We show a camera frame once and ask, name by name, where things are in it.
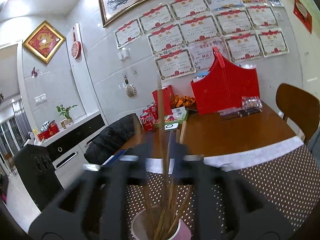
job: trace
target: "cabinet drawer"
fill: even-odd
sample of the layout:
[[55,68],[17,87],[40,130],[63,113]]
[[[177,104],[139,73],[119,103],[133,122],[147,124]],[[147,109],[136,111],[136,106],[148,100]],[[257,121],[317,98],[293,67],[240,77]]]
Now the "cabinet drawer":
[[66,135],[46,147],[51,160],[55,161],[61,155],[68,152],[70,149],[104,126],[105,124],[101,114],[99,114],[74,130],[68,132]]
[[99,133],[103,129],[105,129],[105,126],[101,127],[99,130],[97,130],[92,135],[90,135],[88,138],[86,138],[85,140],[83,140],[82,142],[79,143],[79,146],[80,146],[81,150],[83,151],[83,153],[86,152],[86,150],[87,150],[88,146],[90,145],[90,143],[99,135]]
[[83,172],[83,164],[87,164],[79,145],[73,147],[53,162],[55,174],[64,189],[66,189]]

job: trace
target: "black drawer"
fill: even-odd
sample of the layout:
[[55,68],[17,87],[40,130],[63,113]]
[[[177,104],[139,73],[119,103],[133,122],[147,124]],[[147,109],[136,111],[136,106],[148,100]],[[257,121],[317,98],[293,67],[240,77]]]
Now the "black drawer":
[[52,144],[48,145],[46,149],[49,152],[51,160],[55,161],[61,155],[79,144],[81,141],[99,130],[104,125],[105,124],[101,114],[99,114],[74,130],[68,132],[66,135],[62,136]]

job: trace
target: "orange candy wrapper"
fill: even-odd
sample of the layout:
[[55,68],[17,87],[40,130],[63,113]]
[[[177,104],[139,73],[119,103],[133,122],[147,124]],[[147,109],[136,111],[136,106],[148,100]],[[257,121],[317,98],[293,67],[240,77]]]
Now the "orange candy wrapper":
[[179,98],[179,96],[175,95],[172,98],[171,108],[173,109],[181,106],[191,106],[195,101],[196,99],[192,97],[184,96],[182,98]]

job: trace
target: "speaker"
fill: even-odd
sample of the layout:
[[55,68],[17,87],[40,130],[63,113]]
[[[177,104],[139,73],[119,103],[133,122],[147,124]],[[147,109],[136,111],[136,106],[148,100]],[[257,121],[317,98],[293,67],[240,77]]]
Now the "speaker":
[[27,144],[14,158],[20,178],[40,211],[63,189],[45,147]]

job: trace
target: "dining table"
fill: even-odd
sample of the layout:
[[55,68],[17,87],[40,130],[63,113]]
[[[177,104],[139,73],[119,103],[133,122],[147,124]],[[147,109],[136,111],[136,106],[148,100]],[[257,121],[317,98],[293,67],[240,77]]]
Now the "dining table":
[[[169,133],[165,133],[167,142]],[[135,147],[140,138],[143,141],[150,137],[153,150],[146,161],[146,170],[151,199],[157,204],[163,181],[159,129],[135,134],[121,149]],[[235,170],[249,181],[291,223],[294,234],[290,239],[319,239],[320,170],[303,141],[267,104],[263,103],[260,113],[229,120],[221,118],[219,113],[199,115],[190,111],[184,145],[188,155],[203,155],[205,164]],[[188,187],[191,185],[178,186],[178,207]],[[217,222],[221,234],[225,234],[228,224],[219,185],[212,191]],[[192,234],[196,226],[195,194],[192,192],[181,216]],[[130,232],[132,219],[144,209],[142,186],[127,185],[126,201]],[[128,238],[134,239],[131,233]]]

